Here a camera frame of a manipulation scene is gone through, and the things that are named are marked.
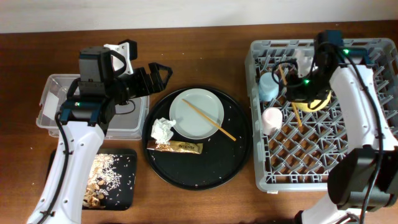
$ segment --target brown wooden surface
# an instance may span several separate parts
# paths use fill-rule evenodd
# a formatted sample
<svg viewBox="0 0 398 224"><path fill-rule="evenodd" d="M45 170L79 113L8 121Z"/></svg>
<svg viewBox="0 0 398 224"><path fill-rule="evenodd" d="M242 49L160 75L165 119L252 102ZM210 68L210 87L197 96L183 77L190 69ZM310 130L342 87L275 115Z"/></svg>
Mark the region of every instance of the brown wooden surface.
<svg viewBox="0 0 398 224"><path fill-rule="evenodd" d="M312 39L323 29L341 29L347 38L388 37L398 43L397 21L188 29L99 30L0 35L0 222L24 223L45 184L49 156L57 139L35 124L44 84L54 73L78 73L79 50L136 40L134 67L149 62L170 66L167 89L150 97L151 105L171 91L203 84L237 99L250 115L244 59L250 43L266 39ZM257 189L252 157L230 182L191 192L160 179L142 155L140 141L105 141L104 147L137 151L134 206L125 212L84 211L83 223L249 223L291 218L311 207L324 192ZM398 206L367 215L367 223L396 223Z"/></svg>

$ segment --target dish rack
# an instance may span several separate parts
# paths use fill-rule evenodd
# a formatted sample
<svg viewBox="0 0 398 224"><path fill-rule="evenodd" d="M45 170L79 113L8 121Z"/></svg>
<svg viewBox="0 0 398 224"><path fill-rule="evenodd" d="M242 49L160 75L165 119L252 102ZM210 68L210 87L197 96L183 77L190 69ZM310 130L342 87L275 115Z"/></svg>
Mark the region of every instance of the dish rack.
<svg viewBox="0 0 398 224"><path fill-rule="evenodd" d="M368 50L374 63L375 89L384 115L398 137L398 53L390 39L344 39L345 47ZM348 149L343 115L335 95L322 110L307 113L299 110L303 126L297 120L285 90L271 102L259 101L258 81L280 61L291 59L295 50L313 56L313 40L256 40L245 60L246 85L250 97L254 169L257 187L270 194L278 191L316 191L327 189L329 171L339 163ZM272 136L262 132L261 114L268 107L283 114L280 131Z"/></svg>

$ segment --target white wall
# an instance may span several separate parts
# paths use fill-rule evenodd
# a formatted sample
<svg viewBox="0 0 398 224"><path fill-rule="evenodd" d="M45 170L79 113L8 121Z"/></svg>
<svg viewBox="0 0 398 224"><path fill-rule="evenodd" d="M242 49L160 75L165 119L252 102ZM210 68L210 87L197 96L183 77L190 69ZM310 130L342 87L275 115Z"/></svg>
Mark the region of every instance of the white wall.
<svg viewBox="0 0 398 224"><path fill-rule="evenodd" d="M2 33L382 19L398 0L0 0Z"/></svg>

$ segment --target white plate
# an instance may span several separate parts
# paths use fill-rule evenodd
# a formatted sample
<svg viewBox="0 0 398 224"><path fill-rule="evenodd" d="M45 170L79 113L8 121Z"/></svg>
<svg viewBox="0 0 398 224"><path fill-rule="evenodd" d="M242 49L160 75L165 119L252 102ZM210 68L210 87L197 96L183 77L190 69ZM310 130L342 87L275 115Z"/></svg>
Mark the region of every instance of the white plate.
<svg viewBox="0 0 398 224"><path fill-rule="evenodd" d="M182 99L198 108L219 126L224 120L223 104L216 95L208 90L190 89L180 93L170 107L170 120L177 121L174 130L190 139L204 139L216 133L218 129L189 107Z"/></svg>

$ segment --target light blue cup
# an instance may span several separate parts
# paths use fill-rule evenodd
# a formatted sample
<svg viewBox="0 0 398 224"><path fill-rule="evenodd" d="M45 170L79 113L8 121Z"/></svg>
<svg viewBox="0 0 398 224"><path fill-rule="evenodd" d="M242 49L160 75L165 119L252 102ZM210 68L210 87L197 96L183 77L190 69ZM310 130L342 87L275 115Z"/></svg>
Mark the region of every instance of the light blue cup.
<svg viewBox="0 0 398 224"><path fill-rule="evenodd" d="M279 78L276 74L274 74L274 77L277 81L279 81ZM260 101L269 102L278 96L278 92L279 85L276 84L276 82L272 79L271 72L263 74L259 82Z"/></svg>

